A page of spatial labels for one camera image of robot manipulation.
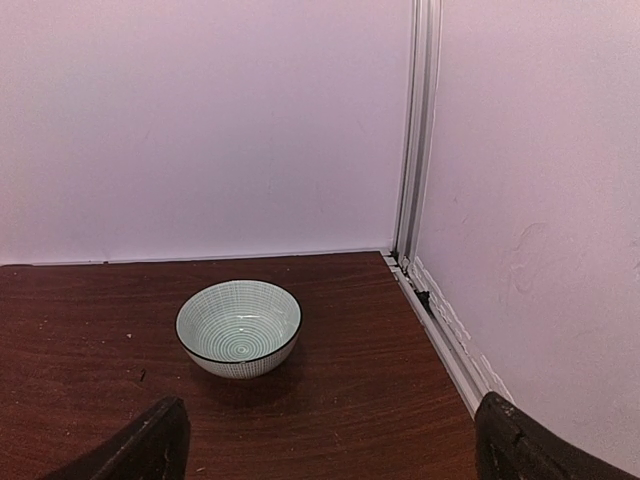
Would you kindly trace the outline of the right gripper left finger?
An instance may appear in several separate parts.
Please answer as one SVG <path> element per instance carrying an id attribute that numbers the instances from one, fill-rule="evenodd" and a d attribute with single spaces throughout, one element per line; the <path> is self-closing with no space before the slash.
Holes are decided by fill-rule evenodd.
<path id="1" fill-rule="evenodd" d="M 46 479 L 183 479 L 191 424 L 184 400 L 156 402 L 90 452 L 46 474 Z"/>

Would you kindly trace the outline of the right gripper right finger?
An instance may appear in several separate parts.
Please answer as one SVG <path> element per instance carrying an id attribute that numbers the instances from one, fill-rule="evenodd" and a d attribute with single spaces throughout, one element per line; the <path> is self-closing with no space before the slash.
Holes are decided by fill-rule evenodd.
<path id="1" fill-rule="evenodd" d="M 566 442 L 496 392 L 474 416 L 480 479 L 632 479 L 634 476 Z"/>

